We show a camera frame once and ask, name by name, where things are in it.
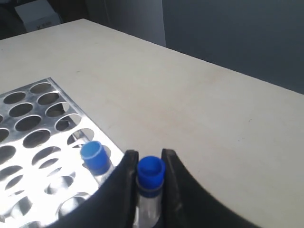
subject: white table surface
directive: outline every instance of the white table surface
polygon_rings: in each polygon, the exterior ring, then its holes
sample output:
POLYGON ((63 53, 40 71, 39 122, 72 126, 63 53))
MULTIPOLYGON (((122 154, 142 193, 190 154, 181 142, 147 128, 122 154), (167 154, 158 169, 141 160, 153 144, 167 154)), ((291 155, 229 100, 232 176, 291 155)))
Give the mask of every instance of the white table surface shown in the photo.
POLYGON ((303 95, 86 20, 0 41, 0 93, 46 77, 123 151, 175 149, 243 217, 304 227, 303 95))

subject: white box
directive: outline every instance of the white box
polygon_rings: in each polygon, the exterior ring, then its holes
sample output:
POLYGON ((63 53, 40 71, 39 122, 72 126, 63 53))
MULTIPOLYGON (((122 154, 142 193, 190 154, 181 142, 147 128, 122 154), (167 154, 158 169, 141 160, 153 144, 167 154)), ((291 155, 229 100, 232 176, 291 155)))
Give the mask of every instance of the white box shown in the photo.
POLYGON ((37 0, 15 7, 27 32, 60 24, 60 17, 47 0, 37 0))

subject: blue cap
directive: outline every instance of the blue cap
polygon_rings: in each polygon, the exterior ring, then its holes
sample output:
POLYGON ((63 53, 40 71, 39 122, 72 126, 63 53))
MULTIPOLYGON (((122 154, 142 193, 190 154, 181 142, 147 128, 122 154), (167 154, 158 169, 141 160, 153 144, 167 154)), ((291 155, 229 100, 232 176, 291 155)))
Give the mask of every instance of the blue cap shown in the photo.
POLYGON ((80 155, 93 174, 104 174, 111 166, 105 148, 98 141, 90 141, 84 144, 80 150, 80 155))
POLYGON ((165 175, 165 162, 154 156, 142 158, 137 164, 137 180, 147 190, 159 188, 165 175))

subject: blue tube cap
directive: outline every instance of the blue tube cap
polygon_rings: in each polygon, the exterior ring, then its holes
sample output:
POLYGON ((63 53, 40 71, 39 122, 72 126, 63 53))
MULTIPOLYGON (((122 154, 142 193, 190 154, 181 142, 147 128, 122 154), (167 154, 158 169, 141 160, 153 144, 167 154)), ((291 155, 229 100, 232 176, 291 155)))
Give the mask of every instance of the blue tube cap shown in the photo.
POLYGON ((98 141, 84 144, 80 150, 80 155, 87 168, 95 175, 104 174, 110 169, 111 161, 105 148, 98 141))
POLYGON ((146 190, 154 190, 163 184, 165 162, 154 156, 142 158, 137 164, 137 180, 146 190))

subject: table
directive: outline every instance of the table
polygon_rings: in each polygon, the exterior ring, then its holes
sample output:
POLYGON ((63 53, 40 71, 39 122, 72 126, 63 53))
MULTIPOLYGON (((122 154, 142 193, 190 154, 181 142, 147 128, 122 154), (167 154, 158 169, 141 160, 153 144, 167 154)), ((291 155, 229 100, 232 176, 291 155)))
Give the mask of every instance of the table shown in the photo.
POLYGON ((236 213, 303 227, 303 95, 87 20, 0 41, 0 93, 46 77, 123 151, 175 149, 236 213))

